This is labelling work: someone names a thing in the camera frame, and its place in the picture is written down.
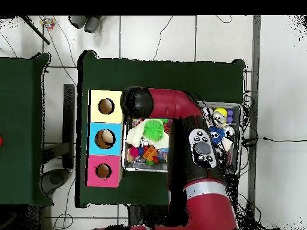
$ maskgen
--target blue box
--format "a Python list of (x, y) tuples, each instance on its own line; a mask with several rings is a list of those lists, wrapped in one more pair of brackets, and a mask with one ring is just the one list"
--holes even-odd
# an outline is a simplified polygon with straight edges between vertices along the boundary
[[(115, 143), (109, 149), (99, 148), (95, 143), (95, 136), (98, 131), (108, 129), (115, 135)], [(119, 123), (90, 123), (89, 124), (89, 155), (120, 155), (122, 125)]]

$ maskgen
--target robot control buttons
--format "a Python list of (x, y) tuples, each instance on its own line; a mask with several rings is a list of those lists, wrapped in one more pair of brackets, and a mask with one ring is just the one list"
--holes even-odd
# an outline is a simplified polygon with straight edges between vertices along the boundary
[(201, 155), (208, 155), (211, 152), (211, 147), (208, 143), (201, 141), (196, 144), (194, 150)]
[(212, 157), (211, 157), (210, 155), (208, 155), (208, 156), (206, 157), (206, 159), (207, 159), (207, 161), (209, 161), (209, 162), (212, 162), (212, 161), (213, 161), (213, 159), (212, 159)]
[(193, 161), (197, 166), (203, 169), (216, 167), (210, 134), (200, 128), (192, 130), (189, 134), (189, 145)]

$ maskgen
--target yellow box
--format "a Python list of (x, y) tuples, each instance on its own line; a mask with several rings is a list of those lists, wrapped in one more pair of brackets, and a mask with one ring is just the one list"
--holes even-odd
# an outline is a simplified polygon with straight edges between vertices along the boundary
[[(90, 90), (89, 93), (89, 98), (91, 99), (91, 122), (122, 123), (123, 115), (120, 105), (122, 91)], [(100, 102), (103, 99), (109, 99), (112, 102), (113, 111), (110, 114), (103, 114), (100, 111)]]

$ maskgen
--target yellow ball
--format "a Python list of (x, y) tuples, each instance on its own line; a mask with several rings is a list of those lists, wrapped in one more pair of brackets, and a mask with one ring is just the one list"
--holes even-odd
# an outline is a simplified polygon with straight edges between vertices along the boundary
[(216, 108), (214, 112), (219, 112), (222, 114), (224, 117), (227, 117), (227, 111), (225, 108)]

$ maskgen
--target pink box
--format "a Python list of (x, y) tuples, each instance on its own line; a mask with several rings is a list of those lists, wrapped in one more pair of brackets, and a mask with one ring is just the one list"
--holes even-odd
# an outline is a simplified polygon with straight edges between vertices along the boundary
[[(111, 168), (108, 178), (99, 178), (96, 175), (96, 167), (107, 164)], [(118, 155), (89, 155), (87, 182), (88, 187), (118, 187), (122, 178), (121, 157)]]

